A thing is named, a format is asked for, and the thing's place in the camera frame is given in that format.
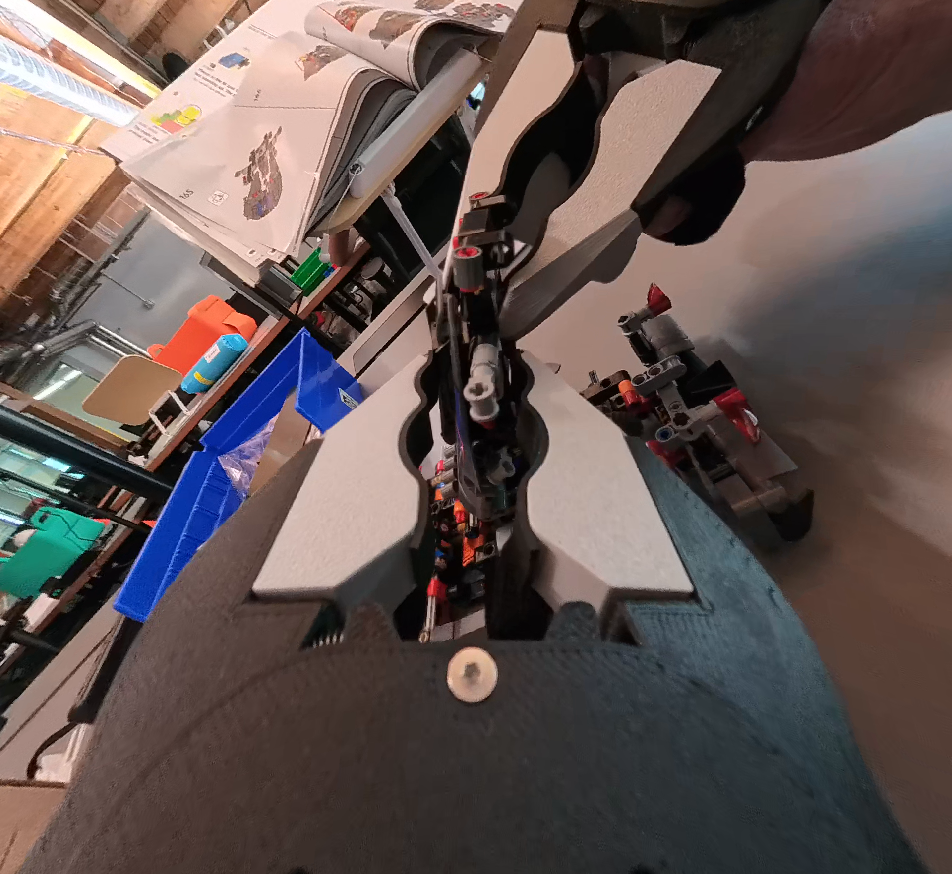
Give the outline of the orange case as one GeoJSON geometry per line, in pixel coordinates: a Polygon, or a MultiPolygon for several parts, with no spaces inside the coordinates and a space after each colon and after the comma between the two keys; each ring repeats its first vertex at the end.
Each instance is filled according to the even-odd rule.
{"type": "Polygon", "coordinates": [[[210,295],[189,309],[167,344],[149,346],[148,354],[155,362],[185,375],[220,337],[237,333],[249,342],[257,328],[254,318],[210,295]]]}

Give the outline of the open instruction booklet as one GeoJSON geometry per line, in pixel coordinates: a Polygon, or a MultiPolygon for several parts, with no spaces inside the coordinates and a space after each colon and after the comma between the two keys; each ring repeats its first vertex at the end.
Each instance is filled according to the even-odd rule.
{"type": "Polygon", "coordinates": [[[297,253],[356,156],[523,0],[269,0],[103,150],[185,240],[246,281],[297,253]]]}

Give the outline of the wooden chair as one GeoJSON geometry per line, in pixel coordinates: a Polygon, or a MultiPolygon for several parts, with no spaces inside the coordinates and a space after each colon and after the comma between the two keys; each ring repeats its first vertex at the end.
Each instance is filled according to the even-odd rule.
{"type": "Polygon", "coordinates": [[[131,442],[166,404],[173,418],[185,412],[195,397],[182,390],[183,380],[182,372],[150,358],[126,356],[83,399],[81,409],[98,427],[131,442]]]}

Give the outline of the white book stand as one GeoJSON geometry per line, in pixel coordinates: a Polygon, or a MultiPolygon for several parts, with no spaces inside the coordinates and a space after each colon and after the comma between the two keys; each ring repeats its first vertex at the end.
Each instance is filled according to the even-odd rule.
{"type": "Polygon", "coordinates": [[[381,198],[419,255],[424,273],[434,280],[437,294],[442,293],[441,268],[399,202],[395,182],[424,144],[484,80],[501,39],[490,36],[477,42],[473,49],[456,52],[387,129],[357,155],[351,163],[344,195],[315,222],[319,233],[337,233],[352,226],[360,214],[381,198]]]}

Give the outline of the person's right forearm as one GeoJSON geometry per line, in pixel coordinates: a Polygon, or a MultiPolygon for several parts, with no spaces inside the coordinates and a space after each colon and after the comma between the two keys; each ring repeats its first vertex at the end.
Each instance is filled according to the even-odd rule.
{"type": "Polygon", "coordinates": [[[832,0],[748,162],[854,152],[951,109],[951,0],[832,0]]]}

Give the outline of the large grey lego model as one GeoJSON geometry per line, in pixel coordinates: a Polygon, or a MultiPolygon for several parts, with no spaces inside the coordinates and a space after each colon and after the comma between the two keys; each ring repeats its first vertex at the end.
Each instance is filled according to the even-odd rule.
{"type": "MultiPolygon", "coordinates": [[[[645,308],[618,320],[643,369],[606,378],[592,371],[580,395],[744,524],[768,520],[781,540],[802,540],[812,527],[813,491],[789,482],[797,466],[763,431],[728,368],[696,355],[670,309],[668,297],[652,284],[645,308]]],[[[445,447],[431,480],[434,557],[419,642],[434,641],[443,632],[440,624],[460,624],[476,608],[494,634],[528,637],[542,619],[543,598],[533,587],[540,546],[529,543],[525,508],[511,522],[482,524],[458,499],[452,427],[441,412],[442,349],[436,357],[445,447]]]]}

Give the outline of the blue yellow canister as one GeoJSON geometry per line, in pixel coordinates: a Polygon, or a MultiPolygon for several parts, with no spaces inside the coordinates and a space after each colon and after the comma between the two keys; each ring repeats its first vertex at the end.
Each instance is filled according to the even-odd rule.
{"type": "Polygon", "coordinates": [[[178,389],[188,395],[208,392],[248,348],[239,333],[217,338],[184,376],[178,389]]]}

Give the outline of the blue storage bin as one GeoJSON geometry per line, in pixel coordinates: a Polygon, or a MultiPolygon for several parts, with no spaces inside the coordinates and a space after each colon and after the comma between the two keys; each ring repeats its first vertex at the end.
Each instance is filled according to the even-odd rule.
{"type": "Polygon", "coordinates": [[[113,607],[143,623],[180,571],[243,502],[219,457],[254,438],[289,395],[310,425],[326,431],[363,401],[356,379],[307,332],[298,333],[208,429],[118,590],[113,607]]]}

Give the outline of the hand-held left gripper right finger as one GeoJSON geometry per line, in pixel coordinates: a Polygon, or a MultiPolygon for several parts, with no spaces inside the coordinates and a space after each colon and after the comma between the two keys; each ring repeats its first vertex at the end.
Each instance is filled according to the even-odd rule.
{"type": "Polygon", "coordinates": [[[583,603],[599,614],[631,599],[694,595],[625,433],[531,352],[525,408],[541,418],[541,463],[525,513],[540,546],[533,587],[552,610],[583,603]]]}

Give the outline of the clear plastic bags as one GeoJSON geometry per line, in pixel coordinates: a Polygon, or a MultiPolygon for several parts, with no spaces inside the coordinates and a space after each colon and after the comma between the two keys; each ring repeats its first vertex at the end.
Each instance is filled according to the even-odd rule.
{"type": "Polygon", "coordinates": [[[229,479],[232,489],[244,501],[247,499],[251,484],[256,476],[259,464],[268,446],[277,418],[235,449],[218,455],[217,461],[229,479]]]}

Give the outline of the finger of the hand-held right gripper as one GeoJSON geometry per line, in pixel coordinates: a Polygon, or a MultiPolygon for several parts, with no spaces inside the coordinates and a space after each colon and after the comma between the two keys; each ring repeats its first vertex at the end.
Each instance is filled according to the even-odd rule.
{"type": "Polygon", "coordinates": [[[506,281],[502,339],[522,339],[586,285],[625,271],[642,233],[632,203],[719,75],[673,62],[626,83],[601,117],[577,187],[556,158],[542,163],[530,180],[530,209],[517,219],[518,238],[529,239],[531,228],[538,236],[506,281]]]}
{"type": "Polygon", "coordinates": [[[470,151],[452,243],[458,244],[470,199],[505,196],[517,223],[530,207],[529,185],[550,154],[565,186],[541,209],[534,249],[584,249],[585,216],[569,199],[585,178],[585,75],[569,36],[537,31],[493,105],[487,96],[470,151]]]}

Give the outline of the black stand pole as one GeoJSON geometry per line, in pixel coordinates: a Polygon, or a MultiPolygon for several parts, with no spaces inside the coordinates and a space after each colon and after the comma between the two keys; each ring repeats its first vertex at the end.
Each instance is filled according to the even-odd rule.
{"type": "Polygon", "coordinates": [[[29,415],[1,405],[1,437],[75,466],[111,487],[154,501],[168,500],[174,483],[29,415]]]}

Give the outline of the person's right hand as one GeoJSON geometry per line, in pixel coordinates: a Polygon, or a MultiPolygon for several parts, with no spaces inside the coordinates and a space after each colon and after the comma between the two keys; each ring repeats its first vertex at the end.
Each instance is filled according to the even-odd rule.
{"type": "Polygon", "coordinates": [[[687,219],[693,211],[693,205],[684,197],[671,195],[657,209],[649,224],[643,226],[643,232],[655,239],[667,241],[676,228],[687,219]]]}

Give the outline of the small black lego assembly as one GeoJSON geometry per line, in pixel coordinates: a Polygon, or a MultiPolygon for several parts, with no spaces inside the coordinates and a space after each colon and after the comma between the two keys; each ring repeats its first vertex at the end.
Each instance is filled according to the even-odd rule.
{"type": "Polygon", "coordinates": [[[438,270],[435,341],[445,354],[441,412],[451,424],[458,499],[473,521],[511,522],[549,450],[530,404],[528,355],[504,337],[507,278],[517,258],[515,205],[503,193],[463,197],[438,270]]]}

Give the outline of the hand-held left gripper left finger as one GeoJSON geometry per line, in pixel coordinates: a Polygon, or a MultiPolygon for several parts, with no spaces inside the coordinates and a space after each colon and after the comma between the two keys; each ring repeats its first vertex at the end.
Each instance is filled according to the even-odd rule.
{"type": "Polygon", "coordinates": [[[423,417],[424,353],[324,433],[301,488],[252,585],[262,601],[324,600],[348,613],[374,603],[392,614],[414,590],[412,548],[426,491],[409,428],[423,417]]]}

